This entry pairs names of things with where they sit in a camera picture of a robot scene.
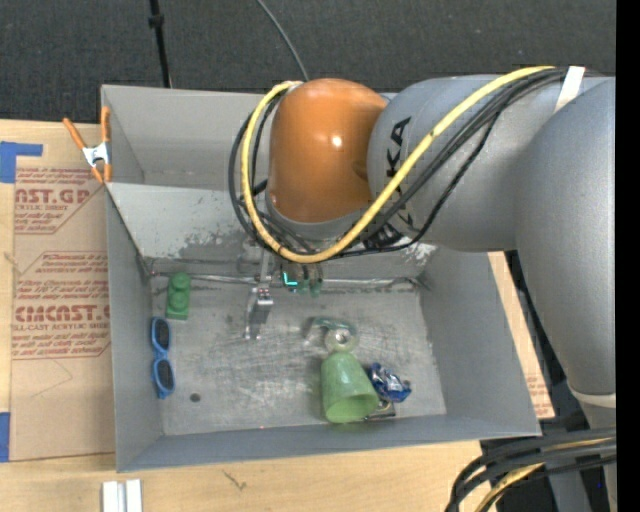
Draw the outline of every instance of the blue wrapper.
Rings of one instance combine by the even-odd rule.
[[[397,375],[379,363],[371,365],[368,375],[378,395],[390,402],[403,402],[411,394],[408,382],[401,381]]]

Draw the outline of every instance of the orange clip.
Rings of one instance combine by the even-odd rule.
[[[111,125],[109,123],[109,118],[111,116],[111,111],[109,107],[102,107],[100,112],[100,127],[102,132],[102,142],[97,146],[90,148],[87,147],[82,135],[75,127],[73,122],[68,117],[65,117],[62,120],[62,123],[67,127],[69,133],[71,134],[71,138],[78,146],[78,149],[82,150],[84,153],[87,162],[91,166],[91,173],[100,183],[104,183],[105,181],[110,182],[111,177],[113,175],[113,170],[111,166],[110,159],[110,151],[111,151]],[[98,171],[98,167],[96,166],[96,162],[98,160],[104,161],[104,170],[103,175]]]

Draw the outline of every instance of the blue sunglasses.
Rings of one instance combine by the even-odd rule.
[[[167,358],[171,345],[171,326],[164,318],[151,319],[151,345],[153,346],[153,371],[151,380],[156,385],[158,398],[166,398],[176,389],[173,368]]]

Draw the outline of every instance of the black wire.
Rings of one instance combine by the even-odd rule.
[[[554,451],[536,453],[533,455],[526,455],[514,459],[509,459],[506,462],[496,464],[490,468],[487,468],[482,473],[477,474],[475,477],[467,481],[461,488],[457,489],[455,491],[453,499],[449,502],[449,505],[447,505],[445,512],[458,512],[458,505],[460,504],[460,502],[462,502],[462,500],[464,500],[464,498],[480,484],[488,480],[493,480],[498,476],[509,473],[520,467],[530,466],[532,464],[546,463],[558,459],[574,459],[577,457],[584,457],[588,455],[600,455],[610,452],[611,450],[616,450],[615,438],[590,446],[568,448],[558,447]]]
[[[525,439],[504,444],[497,448],[488,450],[485,455],[481,455],[472,460],[456,477],[452,486],[451,497],[453,498],[455,490],[462,486],[463,480],[466,480],[482,466],[496,463],[501,459],[516,457],[526,452],[549,448],[551,446],[560,445],[562,443],[571,443],[578,441],[588,441],[592,439],[600,439],[613,437],[616,435],[615,428],[603,428],[593,430],[579,430],[573,432],[562,432],[542,438]]]
[[[404,206],[411,197],[427,182],[431,176],[435,172],[437,172],[442,165],[446,162],[446,160],[465,142],[467,142],[473,135],[477,133],[477,131],[488,121],[490,121],[489,128],[485,132],[483,139],[480,141],[479,145],[476,149],[471,153],[469,158],[463,163],[459,171],[457,172],[454,179],[449,183],[449,186],[445,189],[443,194],[440,196],[438,202],[435,207],[431,211],[431,214],[423,224],[422,228],[418,231],[417,235],[413,237],[410,242],[405,244],[391,246],[391,247],[383,247],[383,248],[370,248],[370,249],[362,249],[356,251],[348,251],[343,252],[334,256],[337,258],[351,257],[351,256],[362,256],[365,254],[377,254],[382,252],[393,252],[399,251],[402,249],[406,249],[411,245],[417,243],[429,230],[433,222],[435,221],[438,213],[444,206],[444,203],[449,198],[455,187],[458,185],[464,174],[467,172],[471,164],[475,161],[475,159],[480,154],[484,145],[486,144],[489,134],[497,121],[499,115],[507,108],[509,105],[520,99],[526,94],[529,94],[541,87],[549,85],[550,83],[561,79],[566,72],[564,70],[552,69],[552,70],[544,70],[536,73],[534,76],[525,77],[520,80],[519,83],[513,84],[511,87],[504,88],[494,96],[485,106],[480,109],[476,115],[466,123],[447,143],[447,145],[443,148],[443,150],[438,153],[436,158],[427,166],[425,170],[423,170],[418,176],[417,180],[405,191],[402,196],[394,203],[394,205],[385,212],[384,216],[376,221],[379,224],[379,227],[370,235],[375,235],[380,229],[382,229],[386,223],[391,219],[391,217],[398,212]]]
[[[257,167],[257,162],[258,162],[258,150],[260,149],[260,140],[262,140],[262,131],[264,130],[264,127],[267,124],[267,120],[271,116],[271,113],[273,112],[273,109],[275,109],[276,106],[278,105],[278,103],[280,103],[280,100],[282,99],[283,95],[284,95],[284,92],[281,92],[275,98],[273,98],[273,101],[271,101],[269,103],[269,105],[267,106],[267,110],[265,110],[264,115],[262,116],[262,119],[260,120],[260,124],[258,125],[258,131],[256,132],[256,142],[253,145],[253,155],[252,155],[252,158],[251,158],[251,182],[250,182],[250,186],[251,186],[252,190],[253,190],[253,183],[255,182],[255,179],[256,179],[256,167]]]
[[[271,249],[271,247],[266,244],[264,242],[264,240],[262,240],[262,238],[260,236],[258,236],[258,234],[255,231],[255,228],[253,227],[252,224],[250,224],[244,217],[244,214],[242,212],[242,208],[245,207],[245,205],[241,202],[241,200],[238,198],[237,196],[237,192],[236,192],[236,184],[235,184],[235,163],[238,157],[238,150],[240,149],[240,144],[242,142],[242,138],[244,136],[244,134],[247,131],[247,126],[249,125],[249,120],[251,119],[251,115],[249,114],[249,116],[245,119],[244,123],[242,123],[242,126],[240,127],[240,130],[238,130],[238,133],[236,134],[236,137],[233,141],[233,145],[231,146],[231,154],[229,155],[229,164],[227,167],[227,181],[228,181],[228,191],[229,191],[229,198],[231,199],[231,205],[233,207],[233,211],[236,214],[236,217],[238,219],[238,221],[240,222],[240,225],[242,226],[242,228],[244,229],[244,231],[247,233],[247,235],[249,235],[250,238],[252,238],[253,240],[255,240],[257,243],[260,244],[260,246],[264,249],[269,250],[270,252],[274,252],[273,249]],[[256,189],[253,189],[254,194],[259,193],[257,192],[257,189],[260,190],[264,190],[264,188],[266,188],[266,182],[262,182],[260,183]],[[258,215],[265,220],[270,227],[272,228],[276,228],[279,232],[280,232],[280,237],[283,237],[283,234],[288,235],[289,237],[291,237],[293,240],[295,240],[298,244],[300,244],[300,246],[305,249],[307,252],[311,252],[312,249],[309,246],[309,244],[303,240],[301,237],[299,237],[298,235],[296,235],[293,231],[291,231],[289,228],[287,228],[286,226],[283,226],[281,223],[277,222],[275,219],[269,217],[266,213],[260,212],[258,211]]]
[[[266,189],[267,189],[267,180],[262,180],[260,183],[252,187],[251,193],[255,197],[258,194],[261,194],[262,192],[264,192]]]
[[[540,467],[540,469],[536,470],[531,475],[528,475],[525,479],[518,480],[517,482],[514,482],[512,485],[505,487],[502,491],[500,491],[500,493],[498,493],[494,497],[493,500],[491,500],[490,503],[487,503],[484,507],[479,509],[478,512],[488,512],[488,510],[491,508],[493,504],[495,504],[497,500],[502,498],[502,496],[507,491],[515,487],[520,487],[521,485],[535,482],[537,480],[542,480],[543,478],[548,478],[553,475],[570,473],[573,471],[585,471],[587,469],[600,468],[608,464],[613,464],[614,462],[616,462],[617,458],[618,458],[617,455],[610,455],[608,457],[603,457],[601,459],[579,461],[574,464],[566,464],[564,466],[558,466],[550,469],[542,469],[542,467]]]
[[[162,69],[162,84],[167,89],[172,87],[171,75],[169,74],[169,60],[167,59],[167,50],[164,46],[164,32],[162,25],[164,24],[164,16],[160,13],[160,4],[158,0],[149,0],[151,4],[151,17],[149,18],[149,27],[156,32],[156,43],[158,44],[158,55],[160,57],[160,68]]]
[[[523,96],[530,94],[541,87],[560,80],[566,72],[562,69],[543,70],[521,78],[518,82],[502,88],[496,93],[473,118],[456,132],[447,142],[445,147],[436,155],[429,165],[420,172],[418,178],[403,192],[396,203],[389,208],[377,222],[384,226],[422,186],[446,163],[446,161],[478,130],[489,122],[496,114],[503,112],[508,106],[518,101]]]
[[[278,32],[282,36],[282,39],[284,39],[284,42],[289,47],[289,50],[291,51],[291,54],[293,55],[293,58],[296,61],[296,64],[298,65],[298,67],[300,68],[300,71],[302,72],[302,76],[304,77],[305,81],[308,82],[309,81],[309,74],[307,73],[307,70],[304,68],[304,65],[302,64],[302,60],[300,59],[300,56],[298,55],[298,52],[296,51],[295,47],[293,46],[293,43],[289,40],[289,37],[287,36],[287,33],[280,26],[280,23],[278,23],[278,20],[273,15],[273,13],[269,10],[269,8],[266,6],[266,4],[263,2],[263,0],[256,0],[256,2],[258,2],[258,5],[260,5],[260,7],[262,7],[262,10],[266,13],[267,16],[269,16],[269,19],[271,19],[271,21],[275,25],[276,29],[278,30]]]
[[[236,195],[236,183],[235,183],[235,167],[236,167],[236,158],[238,156],[238,149],[240,148],[240,143],[242,142],[242,137],[247,131],[247,126],[249,125],[249,120],[251,119],[251,114],[245,119],[244,123],[240,127],[240,130],[236,134],[236,138],[233,140],[233,145],[231,146],[231,154],[229,155],[229,165],[227,166],[227,182],[229,187],[229,198],[231,199],[231,206],[233,207],[233,211],[236,214],[240,225],[244,229],[244,231],[249,235],[252,239],[258,242],[262,247],[267,247],[264,243],[264,240],[258,236],[253,225],[249,225],[247,220],[244,218],[242,213],[240,202],[238,201],[238,197]]]

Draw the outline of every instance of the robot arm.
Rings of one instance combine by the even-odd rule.
[[[588,421],[615,426],[615,78],[585,77],[562,108],[564,71],[490,90],[499,80],[428,80],[390,101],[345,81],[294,88],[273,123],[267,207],[317,252],[271,247],[317,263],[385,228],[464,251],[516,249]]]

